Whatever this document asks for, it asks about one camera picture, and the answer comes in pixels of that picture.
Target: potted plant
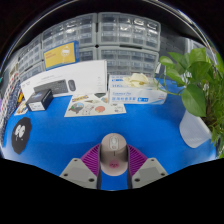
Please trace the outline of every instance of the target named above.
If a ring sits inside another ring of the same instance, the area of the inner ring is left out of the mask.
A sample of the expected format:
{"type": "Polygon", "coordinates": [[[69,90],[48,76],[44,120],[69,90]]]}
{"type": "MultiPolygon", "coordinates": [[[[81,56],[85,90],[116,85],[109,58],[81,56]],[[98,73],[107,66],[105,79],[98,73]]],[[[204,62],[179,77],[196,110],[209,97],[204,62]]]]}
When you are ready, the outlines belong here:
{"type": "Polygon", "coordinates": [[[169,52],[175,63],[166,56],[160,57],[165,66],[165,76],[175,81],[177,87],[183,87],[178,93],[170,92],[164,76],[164,89],[168,94],[181,96],[186,108],[180,123],[183,140],[196,148],[208,139],[218,145],[218,158],[222,158],[224,147],[224,63],[217,53],[218,65],[206,54],[205,48],[196,48],[181,55],[169,52]]]}

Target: label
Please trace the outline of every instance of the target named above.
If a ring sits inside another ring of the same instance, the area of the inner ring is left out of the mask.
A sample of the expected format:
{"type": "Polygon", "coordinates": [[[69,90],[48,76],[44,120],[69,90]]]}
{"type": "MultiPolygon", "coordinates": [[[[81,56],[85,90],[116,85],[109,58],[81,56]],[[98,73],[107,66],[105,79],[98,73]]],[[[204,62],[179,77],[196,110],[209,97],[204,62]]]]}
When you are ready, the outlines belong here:
{"type": "Polygon", "coordinates": [[[32,111],[45,110],[41,102],[29,103],[32,111]]]}
{"type": "Polygon", "coordinates": [[[139,97],[138,98],[138,102],[148,102],[149,98],[142,98],[142,97],[139,97]]]}
{"type": "Polygon", "coordinates": [[[46,69],[75,62],[74,43],[64,44],[44,53],[46,69]]]}

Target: product box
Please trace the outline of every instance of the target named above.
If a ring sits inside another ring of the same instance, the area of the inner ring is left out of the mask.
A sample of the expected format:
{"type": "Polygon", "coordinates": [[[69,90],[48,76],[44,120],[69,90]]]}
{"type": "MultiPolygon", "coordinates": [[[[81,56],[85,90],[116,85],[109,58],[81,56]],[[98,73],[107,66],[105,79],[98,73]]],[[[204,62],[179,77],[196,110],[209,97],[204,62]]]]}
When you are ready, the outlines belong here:
{"type": "Polygon", "coordinates": [[[33,92],[51,89],[53,97],[107,92],[107,61],[83,61],[44,71],[21,83],[27,101],[33,92]]]}
{"type": "Polygon", "coordinates": [[[63,44],[44,52],[46,71],[79,62],[79,42],[63,44]]]}
{"type": "Polygon", "coordinates": [[[37,93],[33,93],[26,102],[26,106],[29,111],[46,110],[52,100],[52,91],[50,89],[46,89],[37,93]]]}
{"type": "Polygon", "coordinates": [[[163,104],[167,93],[157,90],[153,78],[149,79],[149,84],[144,87],[129,87],[123,81],[126,75],[110,75],[109,77],[109,103],[124,104],[163,104]]]}

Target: yellow object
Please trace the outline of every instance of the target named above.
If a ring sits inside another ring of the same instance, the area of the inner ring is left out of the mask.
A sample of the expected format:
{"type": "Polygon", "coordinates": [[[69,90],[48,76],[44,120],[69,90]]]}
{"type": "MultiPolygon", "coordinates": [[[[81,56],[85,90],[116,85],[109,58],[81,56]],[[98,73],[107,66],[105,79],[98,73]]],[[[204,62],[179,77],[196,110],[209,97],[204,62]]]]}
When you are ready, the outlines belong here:
{"type": "Polygon", "coordinates": [[[131,77],[124,77],[124,82],[130,87],[142,87],[149,84],[149,79],[143,73],[134,73],[131,77]]]}
{"type": "Polygon", "coordinates": [[[74,43],[64,44],[44,53],[46,69],[75,62],[74,43]]]}
{"type": "Polygon", "coordinates": [[[20,93],[18,103],[20,103],[22,101],[22,99],[23,99],[23,93],[20,93]]]}

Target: blue tabletop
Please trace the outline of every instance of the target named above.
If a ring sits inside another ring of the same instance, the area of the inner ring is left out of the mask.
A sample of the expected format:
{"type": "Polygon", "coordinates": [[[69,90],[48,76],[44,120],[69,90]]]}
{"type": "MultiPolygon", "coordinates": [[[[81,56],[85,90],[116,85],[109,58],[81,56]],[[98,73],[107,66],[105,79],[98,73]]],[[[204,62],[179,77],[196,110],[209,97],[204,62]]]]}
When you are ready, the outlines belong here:
{"type": "MultiPolygon", "coordinates": [[[[171,91],[178,89],[167,80],[171,91]]],[[[27,112],[9,119],[2,152],[6,159],[31,164],[59,176],[72,158],[81,158],[109,133],[121,134],[148,158],[155,157],[172,174],[189,165],[216,157],[210,141],[190,148],[183,141],[179,124],[185,108],[180,96],[168,95],[162,105],[125,104],[126,114],[64,117],[71,96],[54,98],[46,111],[27,112]],[[32,130],[25,150],[14,152],[11,134],[23,117],[31,119],[32,130]]],[[[103,190],[127,189],[126,175],[102,173],[103,190]]]]}

